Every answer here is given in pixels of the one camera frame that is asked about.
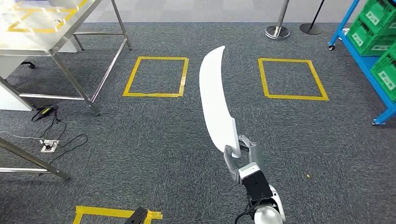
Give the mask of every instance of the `blue metal rack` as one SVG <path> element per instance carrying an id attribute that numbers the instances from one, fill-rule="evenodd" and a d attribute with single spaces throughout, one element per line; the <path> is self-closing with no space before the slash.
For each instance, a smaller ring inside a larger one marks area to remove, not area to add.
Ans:
<path id="1" fill-rule="evenodd" d="M 377 80 L 374 78 L 374 76 L 370 72 L 370 69 L 374 66 L 374 64 L 377 62 L 377 60 L 380 57 L 378 57 L 378 56 L 370 56 L 370 57 L 360 56 L 359 52 L 355 49 L 353 44 L 342 33 L 342 29 L 344 28 L 345 24 L 348 22 L 349 17 L 351 17 L 351 14 L 355 10 L 358 3 L 359 3 L 359 0 L 353 1 L 352 5 L 350 6 L 348 12 L 346 13 L 344 19 L 339 24 L 337 31 L 334 33 L 332 39 L 329 42 L 329 50 L 333 50 L 335 48 L 335 42 L 338 39 L 338 37 L 340 37 L 342 39 L 342 42 L 344 43 L 346 49 L 349 50 L 349 53 L 351 53 L 352 57 L 355 59 L 355 61 L 359 65 L 360 69 L 366 75 L 368 81 L 371 83 L 371 85 L 374 87 L 375 91 L 377 91 L 378 95 L 383 100 L 384 104 L 386 105 L 387 110 L 385 110 L 377 118 L 374 118 L 373 123 L 372 123 L 373 125 L 384 125 L 386 120 L 388 120 L 389 118 L 391 118 L 393 115 L 396 114 L 396 104 L 393 103 L 389 99 L 389 97 L 386 95 L 386 93 L 384 92 L 382 87 L 378 84 Z"/>

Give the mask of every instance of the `yellow tape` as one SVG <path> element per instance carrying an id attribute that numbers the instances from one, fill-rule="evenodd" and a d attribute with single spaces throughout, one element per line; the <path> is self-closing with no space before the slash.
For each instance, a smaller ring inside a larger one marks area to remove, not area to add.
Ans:
<path id="1" fill-rule="evenodd" d="M 136 75 L 139 64 L 142 60 L 183 60 L 183 71 L 182 78 L 180 80 L 179 93 L 140 93 L 140 92 L 129 92 L 129 89 L 132 86 L 132 82 L 134 81 L 134 77 Z M 125 90 L 122 94 L 123 97 L 182 97 L 184 94 L 184 86 L 187 77 L 187 69 L 188 69 L 189 59 L 186 57 L 149 57 L 149 56 L 139 56 L 136 60 L 135 66 L 132 69 L 131 75 L 128 79 Z"/>
<path id="2" fill-rule="evenodd" d="M 18 26 L 22 21 L 24 21 L 26 18 L 28 18 L 30 15 L 32 14 L 32 12 L 27 12 L 26 14 L 24 14 L 24 16 L 21 17 L 20 20 L 16 21 L 14 24 L 12 24 L 7 31 L 11 31 L 12 29 L 14 29 L 16 26 Z"/>
<path id="3" fill-rule="evenodd" d="M 68 9 L 57 9 L 57 8 L 15 8 L 16 5 L 14 6 L 15 11 L 25 11 L 27 12 L 26 15 L 24 15 L 20 20 L 18 20 L 16 23 L 11 25 L 8 28 L 8 32 L 35 32 L 35 33 L 54 33 L 57 32 L 69 19 L 76 14 L 76 12 L 87 2 L 88 0 L 82 0 L 76 8 L 68 8 Z M 60 21 L 60 23 L 56 26 L 56 28 L 52 29 L 26 29 L 26 28 L 15 28 L 18 26 L 22 21 L 27 19 L 32 13 L 38 13 L 38 12 L 69 12 L 67 16 Z"/>
<path id="4" fill-rule="evenodd" d="M 320 94 L 322 95 L 321 97 L 317 96 L 295 96 L 295 95 L 276 95 L 276 94 L 270 94 L 268 85 L 267 85 L 267 80 L 265 78 L 265 72 L 264 72 L 264 62 L 293 62 L 293 63 L 307 63 L 311 73 L 315 79 L 316 84 L 318 85 Z M 262 81 L 262 88 L 264 90 L 264 95 L 268 98 L 277 98 L 277 99 L 305 99 L 305 100 L 329 100 L 326 91 L 320 82 L 319 76 L 316 73 L 315 68 L 313 67 L 312 61 L 311 60 L 303 60 L 303 59 L 282 59 L 282 58 L 259 58 L 258 59 L 258 65 L 259 65 L 259 70 L 260 70 L 260 77 Z"/>
<path id="5" fill-rule="evenodd" d="M 109 216 L 119 218 L 129 218 L 134 213 L 132 210 L 120 210 L 120 209 L 106 209 L 98 207 L 87 207 L 87 206 L 76 206 L 76 217 L 74 218 L 73 224 L 80 224 L 83 215 L 95 215 L 95 216 Z M 144 224 L 150 224 L 152 219 L 162 219 L 162 213 L 159 211 L 148 211 Z"/>

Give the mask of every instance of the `green plastic bin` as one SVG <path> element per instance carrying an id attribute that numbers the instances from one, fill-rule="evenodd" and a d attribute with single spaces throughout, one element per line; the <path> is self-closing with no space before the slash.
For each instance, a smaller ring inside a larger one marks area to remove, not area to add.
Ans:
<path id="1" fill-rule="evenodd" d="M 376 35 L 361 17 L 352 24 L 346 36 L 362 56 L 381 56 L 396 40 L 396 35 Z"/>
<path id="2" fill-rule="evenodd" d="M 376 35 L 396 34 L 396 3 L 393 0 L 368 0 L 359 16 Z"/>
<path id="3" fill-rule="evenodd" d="M 396 60 L 390 52 L 385 53 L 372 67 L 371 74 L 388 95 L 396 102 Z"/>

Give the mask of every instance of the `black wire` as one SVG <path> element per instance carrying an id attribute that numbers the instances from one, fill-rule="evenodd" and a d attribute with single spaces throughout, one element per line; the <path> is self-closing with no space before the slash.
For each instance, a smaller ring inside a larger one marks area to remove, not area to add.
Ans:
<path id="1" fill-rule="evenodd" d="M 62 122 L 62 121 L 59 121 L 58 123 L 62 123 L 62 124 L 64 124 L 64 128 L 63 128 L 63 131 L 62 131 L 62 133 L 61 133 L 61 135 L 57 138 L 57 140 L 59 140 L 61 137 L 62 137 L 62 135 L 64 134 L 64 132 L 66 131 L 66 127 L 67 127 L 67 124 L 66 123 L 64 123 L 64 122 Z"/>
<path id="2" fill-rule="evenodd" d="M 239 219 L 239 218 L 241 218 L 242 216 L 247 215 L 247 214 L 249 214 L 251 211 L 253 211 L 253 210 L 260 204 L 260 202 L 261 202 L 261 199 L 258 200 L 258 201 L 256 202 L 256 204 L 255 204 L 254 206 L 252 206 L 250 209 L 245 210 L 243 213 L 240 213 L 240 214 L 235 218 L 235 223 L 234 223 L 234 224 L 237 224 L 237 223 L 238 223 L 238 219 Z"/>
<path id="3" fill-rule="evenodd" d="M 57 121 L 57 124 L 58 124 L 58 123 L 63 123 L 63 124 L 65 125 L 63 132 L 62 132 L 61 135 L 57 138 L 57 140 L 59 140 L 59 139 L 61 138 L 61 136 L 63 135 L 63 133 L 64 133 L 65 130 L 66 130 L 67 124 L 64 123 L 64 122 L 62 122 L 62 121 L 58 118 L 58 106 L 54 106 L 53 109 L 55 110 L 55 112 L 54 112 L 54 118 L 52 119 L 52 122 L 51 122 L 50 126 L 48 126 L 47 129 L 45 129 L 44 133 L 43 133 L 39 138 L 44 137 L 44 135 L 46 134 L 46 132 L 47 132 L 50 128 L 52 128 L 52 126 L 54 125 L 55 120 Z"/>
<path id="4" fill-rule="evenodd" d="M 63 155 L 65 155 L 68 152 L 71 152 L 73 150 L 75 150 L 76 148 L 82 146 L 83 144 L 87 143 L 88 141 L 88 136 L 86 134 L 79 134 L 76 137 L 74 137 L 72 140 L 70 140 L 69 142 L 67 142 L 66 144 L 64 144 L 63 146 L 59 145 L 60 147 L 65 147 L 66 145 L 68 145 L 69 143 L 71 143 L 72 141 L 74 141 L 76 138 L 80 137 L 80 136 L 85 136 L 85 141 L 81 144 L 79 144 L 78 146 L 75 146 L 74 148 L 70 149 L 70 150 L 66 150 L 64 151 L 62 154 L 60 154 L 59 156 L 55 157 L 54 159 L 51 160 L 51 162 L 49 162 L 49 164 L 51 165 L 53 161 L 61 158 Z"/>
<path id="5" fill-rule="evenodd" d="M 43 133 L 39 138 L 44 137 L 45 133 L 46 133 L 50 128 L 52 128 L 52 126 L 54 125 L 54 121 L 55 121 L 55 118 L 56 118 L 56 117 L 57 117 L 57 116 L 56 116 L 56 114 L 55 114 L 55 115 L 54 115 L 54 118 L 52 119 L 51 125 L 48 126 L 47 129 L 45 129 L 44 133 Z"/>

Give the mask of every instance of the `metal table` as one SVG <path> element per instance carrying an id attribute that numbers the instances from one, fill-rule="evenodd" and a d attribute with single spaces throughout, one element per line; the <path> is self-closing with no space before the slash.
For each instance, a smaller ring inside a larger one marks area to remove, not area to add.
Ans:
<path id="1" fill-rule="evenodd" d="M 30 155 L 29 153 L 23 151 L 17 146 L 11 144 L 10 142 L 0 138 L 0 147 L 6 149 L 7 151 L 14 153 L 15 155 L 26 159 L 27 161 L 38 165 L 40 168 L 0 168 L 0 173 L 33 173 L 33 174 L 55 174 L 65 180 L 69 179 L 69 175 L 60 171 L 56 167 Z"/>
<path id="2" fill-rule="evenodd" d="M 83 21 L 99 5 L 102 0 L 48 0 L 21 1 L 0 11 L 0 55 L 5 56 L 49 56 L 54 59 L 62 72 L 67 76 L 81 97 L 55 96 L 44 94 L 20 93 L 0 77 L 0 83 L 19 97 L 52 98 L 85 101 L 94 115 L 99 115 L 98 108 L 93 104 L 102 89 L 118 56 L 127 45 L 131 49 L 120 14 L 114 0 L 111 0 L 115 14 L 120 23 L 120 32 L 76 32 Z M 92 95 L 83 88 L 70 73 L 56 53 L 72 37 L 76 38 L 81 50 L 84 48 L 77 35 L 123 35 L 124 41 L 108 67 L 99 86 Z"/>

